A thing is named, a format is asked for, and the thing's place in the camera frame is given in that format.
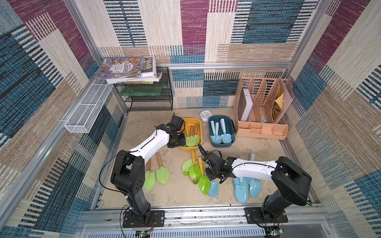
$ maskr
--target sandy floor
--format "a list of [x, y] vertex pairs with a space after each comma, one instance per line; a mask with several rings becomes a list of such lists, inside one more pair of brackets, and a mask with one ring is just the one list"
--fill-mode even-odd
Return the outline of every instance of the sandy floor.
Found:
[[[174, 110], [177, 116], [187, 118], [199, 118], [201, 109], [177, 109]], [[227, 115], [234, 118], [233, 109], [212, 109], [215, 115]], [[173, 112], [131, 112], [119, 144], [119, 150], [129, 150], [144, 141], [154, 131], [154, 126], [167, 124], [171, 120]], [[201, 122], [203, 143], [205, 150], [216, 149], [210, 144], [208, 123]], [[243, 155], [245, 160], [249, 159], [250, 153], [255, 153], [256, 161], [277, 160], [279, 156], [285, 156], [278, 140], [258, 139], [248, 137], [236, 137], [235, 143], [229, 148], [218, 148], [223, 157]], [[178, 206], [178, 205], [211, 205], [211, 204], [238, 204], [234, 196], [233, 179], [228, 178], [219, 185], [219, 192], [216, 198], [204, 195], [197, 185], [194, 185], [189, 176], [184, 176], [181, 165], [191, 158], [190, 152], [180, 150], [180, 148], [169, 149], [162, 147], [161, 153], [163, 166], [168, 167], [170, 179], [167, 184], [160, 184], [156, 181], [152, 190], [144, 188], [144, 194], [152, 206]], [[200, 151], [196, 151], [196, 156], [201, 156]], [[152, 157], [151, 171], [158, 169], [156, 155]], [[263, 189], [258, 197], [250, 197], [246, 203], [262, 203], [268, 194], [276, 190], [272, 182], [260, 180]], [[115, 186], [107, 180], [106, 187], [115, 189]], [[122, 194], [105, 190], [101, 200], [101, 208], [120, 208], [127, 205]]]

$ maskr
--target white box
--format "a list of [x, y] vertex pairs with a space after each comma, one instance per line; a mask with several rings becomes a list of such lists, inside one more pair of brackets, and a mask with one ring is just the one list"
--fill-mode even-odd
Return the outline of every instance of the white box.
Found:
[[253, 109], [253, 99], [249, 89], [243, 88], [238, 102], [238, 120], [248, 121], [251, 110]]

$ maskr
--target yellow tray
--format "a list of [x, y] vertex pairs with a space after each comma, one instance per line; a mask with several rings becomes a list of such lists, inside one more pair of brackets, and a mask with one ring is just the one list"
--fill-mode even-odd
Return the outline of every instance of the yellow tray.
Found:
[[[183, 118], [184, 121], [185, 121], [185, 126], [189, 126], [189, 131], [191, 130], [190, 126], [194, 126], [196, 124], [198, 124], [198, 134], [200, 136], [200, 144], [202, 144], [202, 133], [201, 133], [201, 122], [199, 119], [197, 118]], [[199, 147], [198, 146], [193, 146], [193, 147], [184, 147], [184, 146], [180, 146], [180, 150], [183, 150], [183, 151], [191, 151], [191, 150], [198, 150]]]

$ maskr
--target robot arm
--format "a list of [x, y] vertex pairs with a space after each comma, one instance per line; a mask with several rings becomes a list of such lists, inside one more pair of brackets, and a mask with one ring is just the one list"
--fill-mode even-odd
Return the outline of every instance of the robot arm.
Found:
[[228, 157], [226, 160], [213, 152], [205, 151], [199, 144], [203, 160], [208, 164], [206, 174], [210, 180], [228, 177], [252, 177], [275, 183], [278, 190], [268, 195], [260, 210], [260, 217], [265, 222], [275, 222], [280, 213], [291, 204], [305, 206], [311, 185], [311, 176], [286, 157], [276, 161], [247, 161]]
[[185, 145], [185, 135], [180, 131], [184, 120], [175, 115], [167, 124], [161, 124], [137, 147], [130, 151], [118, 152], [111, 174], [111, 183], [126, 197], [132, 216], [142, 224], [150, 218], [150, 204], [142, 190], [145, 176], [144, 166], [161, 147], [169, 148]]

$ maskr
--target picture book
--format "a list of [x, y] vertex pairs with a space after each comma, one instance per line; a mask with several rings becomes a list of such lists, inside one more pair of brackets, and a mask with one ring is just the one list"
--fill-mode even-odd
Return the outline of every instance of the picture book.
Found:
[[129, 78], [141, 74], [144, 57], [104, 58], [103, 65], [96, 74], [98, 79]]

